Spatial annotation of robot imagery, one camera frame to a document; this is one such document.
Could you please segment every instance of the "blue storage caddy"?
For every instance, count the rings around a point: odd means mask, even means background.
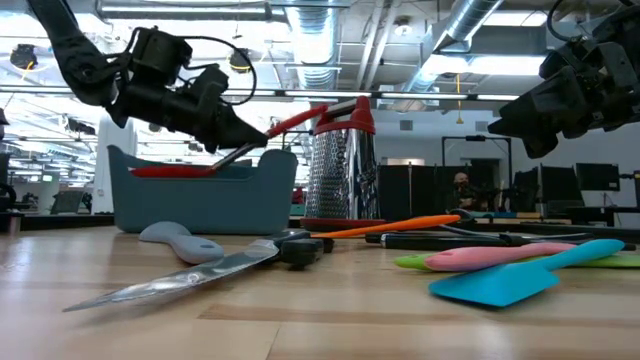
[[[175,221],[192,233],[265,235],[289,224],[298,160],[266,151],[258,167],[232,164],[211,177],[140,178],[130,168],[167,164],[138,159],[109,146],[116,226],[138,233],[158,221]]]

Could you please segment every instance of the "turquoise spatula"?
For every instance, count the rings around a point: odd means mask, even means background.
[[[609,256],[623,247],[620,240],[592,240],[544,259],[498,265],[438,280],[429,284],[429,290],[448,298],[509,306],[556,285],[559,279],[551,271]]]

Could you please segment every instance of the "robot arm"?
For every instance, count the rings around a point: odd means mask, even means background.
[[[640,121],[640,6],[610,16],[593,39],[575,37],[540,66],[540,85],[500,109],[489,132],[521,138],[530,158],[590,129]]]
[[[133,116],[193,135],[212,153],[246,143],[266,145],[266,135],[221,99],[228,77],[217,64],[204,67],[193,84],[169,88],[191,60],[192,48],[184,38],[136,28],[125,51],[105,55],[80,31],[66,0],[27,2],[51,40],[69,88],[83,103],[105,108],[118,126]]]

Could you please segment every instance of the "wooden tabletop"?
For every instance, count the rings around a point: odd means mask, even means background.
[[[212,237],[228,253],[248,237]],[[185,267],[115,228],[0,239],[0,357],[18,359],[640,359],[640,271],[565,269],[502,311],[430,296],[443,275],[341,240],[304,272],[248,270],[182,296],[62,313]]]

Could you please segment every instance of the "white column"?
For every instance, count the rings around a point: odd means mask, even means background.
[[[113,212],[113,196],[111,195],[111,174],[109,172],[109,153],[107,146],[115,145],[125,154],[136,155],[138,136],[135,121],[129,119],[127,126],[120,129],[106,112],[100,118],[98,129],[98,156],[96,159],[96,176],[93,182],[92,213]]]
[[[44,181],[44,177],[51,176],[51,181]],[[40,181],[40,193],[38,195],[38,213],[40,215],[51,214],[51,208],[56,201],[54,195],[60,191],[60,173],[58,172],[43,172],[42,179]]]

